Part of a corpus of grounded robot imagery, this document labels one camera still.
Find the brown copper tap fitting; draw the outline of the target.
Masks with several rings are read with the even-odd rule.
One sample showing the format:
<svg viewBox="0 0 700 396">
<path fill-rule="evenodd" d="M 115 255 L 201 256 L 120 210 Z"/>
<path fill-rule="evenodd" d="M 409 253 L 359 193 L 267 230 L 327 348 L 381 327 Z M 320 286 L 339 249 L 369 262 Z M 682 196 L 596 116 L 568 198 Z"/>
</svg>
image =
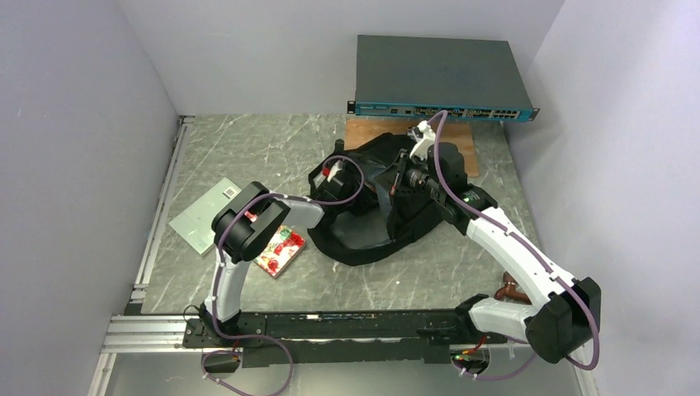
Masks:
<svg viewBox="0 0 700 396">
<path fill-rule="evenodd" d="M 496 300 L 512 299 L 520 303 L 531 304 L 528 296 L 518 291 L 517 281 L 508 272 L 503 274 L 502 282 L 503 285 L 494 293 Z"/>
</svg>

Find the wooden base board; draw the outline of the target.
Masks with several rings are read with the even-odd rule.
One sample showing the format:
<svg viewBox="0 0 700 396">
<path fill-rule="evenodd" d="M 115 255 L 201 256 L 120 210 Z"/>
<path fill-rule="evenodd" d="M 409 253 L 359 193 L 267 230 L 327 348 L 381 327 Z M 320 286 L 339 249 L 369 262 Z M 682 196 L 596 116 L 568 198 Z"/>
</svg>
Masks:
<svg viewBox="0 0 700 396">
<path fill-rule="evenodd" d="M 384 133 L 405 134 L 409 127 L 416 126 L 418 122 L 418 120 L 347 120 L 345 148 L 358 148 Z M 446 123 L 440 141 L 457 146 L 459 153 L 464 157 L 464 169 L 469 178 L 477 178 L 480 175 L 470 125 Z"/>
</svg>

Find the grey notebook with label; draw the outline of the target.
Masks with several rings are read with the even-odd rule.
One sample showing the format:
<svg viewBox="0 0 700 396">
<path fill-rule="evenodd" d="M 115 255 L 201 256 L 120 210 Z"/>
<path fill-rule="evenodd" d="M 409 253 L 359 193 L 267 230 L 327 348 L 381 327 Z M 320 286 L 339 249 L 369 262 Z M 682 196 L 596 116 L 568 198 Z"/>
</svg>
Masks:
<svg viewBox="0 0 700 396">
<path fill-rule="evenodd" d="M 230 179 L 224 177 L 168 225 L 190 247 L 203 256 L 214 246 L 211 222 L 241 191 Z"/>
</svg>

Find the teal network switch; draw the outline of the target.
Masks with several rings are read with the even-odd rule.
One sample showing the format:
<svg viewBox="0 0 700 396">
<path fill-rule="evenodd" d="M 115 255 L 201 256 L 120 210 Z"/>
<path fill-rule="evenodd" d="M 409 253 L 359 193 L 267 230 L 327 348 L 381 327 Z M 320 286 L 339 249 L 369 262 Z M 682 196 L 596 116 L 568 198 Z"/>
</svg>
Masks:
<svg viewBox="0 0 700 396">
<path fill-rule="evenodd" d="M 506 40 L 359 35 L 356 116 L 533 121 L 532 104 Z"/>
</svg>

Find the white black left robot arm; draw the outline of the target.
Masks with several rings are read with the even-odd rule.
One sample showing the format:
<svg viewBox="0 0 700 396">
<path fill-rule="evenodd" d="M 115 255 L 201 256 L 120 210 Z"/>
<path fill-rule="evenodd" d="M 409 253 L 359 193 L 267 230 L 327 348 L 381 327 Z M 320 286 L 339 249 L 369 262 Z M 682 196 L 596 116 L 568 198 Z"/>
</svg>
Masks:
<svg viewBox="0 0 700 396">
<path fill-rule="evenodd" d="M 210 292 L 200 308 L 205 336 L 224 347 L 239 335 L 241 296 L 250 264 L 288 216 L 294 225 L 312 229 L 320 223 L 326 206 L 348 205 L 362 188 L 359 181 L 352 194 L 342 200 L 316 200 L 270 191 L 252 181 L 234 196 L 211 222 L 217 259 Z"/>
</svg>

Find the red colourful book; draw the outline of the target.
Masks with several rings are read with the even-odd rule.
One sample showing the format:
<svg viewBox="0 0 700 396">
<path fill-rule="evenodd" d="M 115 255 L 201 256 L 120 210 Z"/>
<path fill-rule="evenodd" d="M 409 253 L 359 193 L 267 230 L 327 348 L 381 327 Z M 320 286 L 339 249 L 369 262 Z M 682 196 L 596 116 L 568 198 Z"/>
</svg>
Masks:
<svg viewBox="0 0 700 396">
<path fill-rule="evenodd" d="M 300 234 L 283 224 L 251 263 L 277 278 L 300 255 L 305 245 L 306 241 Z"/>
</svg>

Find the black student backpack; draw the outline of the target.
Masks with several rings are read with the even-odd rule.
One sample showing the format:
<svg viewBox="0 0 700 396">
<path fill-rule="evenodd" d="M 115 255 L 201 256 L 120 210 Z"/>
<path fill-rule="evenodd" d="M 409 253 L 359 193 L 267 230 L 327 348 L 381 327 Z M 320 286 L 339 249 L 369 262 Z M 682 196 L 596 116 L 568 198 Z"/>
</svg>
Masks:
<svg viewBox="0 0 700 396">
<path fill-rule="evenodd" d="M 408 205 L 398 209 L 391 206 L 390 165 L 401 149 L 410 153 L 414 145 L 406 134 L 384 133 L 353 149 L 346 149 L 339 139 L 332 154 L 309 173 L 310 197 L 317 200 L 322 165 L 332 159 L 346 159 L 348 174 L 371 188 L 378 201 L 378 209 L 369 214 L 324 208 L 320 223 L 308 234 L 325 256 L 348 266 L 378 262 L 418 241 L 444 220 L 442 207 L 426 195 L 413 196 Z"/>
</svg>

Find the aluminium frame rail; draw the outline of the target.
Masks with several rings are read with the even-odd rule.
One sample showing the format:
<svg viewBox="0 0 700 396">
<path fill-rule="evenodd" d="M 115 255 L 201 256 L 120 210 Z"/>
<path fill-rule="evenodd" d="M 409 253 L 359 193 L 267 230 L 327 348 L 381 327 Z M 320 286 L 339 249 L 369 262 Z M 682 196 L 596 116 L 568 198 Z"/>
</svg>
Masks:
<svg viewBox="0 0 700 396">
<path fill-rule="evenodd" d="M 149 288 L 158 249 L 166 229 L 168 210 L 192 129 L 193 115 L 180 115 L 173 151 L 158 197 L 154 221 L 124 313 L 111 317 L 88 394 L 105 395 L 120 354 L 179 352 L 185 320 L 177 315 L 147 314 L 140 309 Z"/>
</svg>

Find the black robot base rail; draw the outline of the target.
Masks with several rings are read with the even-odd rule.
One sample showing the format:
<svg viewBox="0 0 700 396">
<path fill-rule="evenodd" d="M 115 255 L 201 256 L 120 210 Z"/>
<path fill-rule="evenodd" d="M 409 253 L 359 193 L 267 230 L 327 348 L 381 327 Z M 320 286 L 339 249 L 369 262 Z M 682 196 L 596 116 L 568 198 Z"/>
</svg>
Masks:
<svg viewBox="0 0 700 396">
<path fill-rule="evenodd" d="M 446 364 L 452 356 L 478 347 L 487 351 L 505 337 L 482 333 L 453 309 L 243 312 L 222 335 L 202 317 L 189 318 L 186 349 L 235 347 L 245 368 L 293 361 L 346 363 L 422 361 Z"/>
</svg>

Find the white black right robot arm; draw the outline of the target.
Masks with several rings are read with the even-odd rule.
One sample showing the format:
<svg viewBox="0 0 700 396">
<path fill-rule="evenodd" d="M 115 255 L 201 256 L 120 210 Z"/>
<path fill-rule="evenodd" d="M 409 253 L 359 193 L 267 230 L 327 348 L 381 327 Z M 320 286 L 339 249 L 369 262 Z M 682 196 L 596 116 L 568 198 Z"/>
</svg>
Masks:
<svg viewBox="0 0 700 396">
<path fill-rule="evenodd" d="M 547 258 L 510 221 L 484 189 L 456 179 L 457 191 L 445 180 L 430 148 L 415 161 L 400 150 L 394 193 L 426 193 L 446 222 L 479 244 L 520 285 L 529 304 L 509 303 L 488 295 L 475 295 L 456 308 L 455 331 L 464 342 L 485 333 L 526 342 L 544 361 L 569 360 L 571 353 L 592 342 L 588 364 L 598 364 L 601 289 L 590 277 L 578 279 Z"/>
</svg>

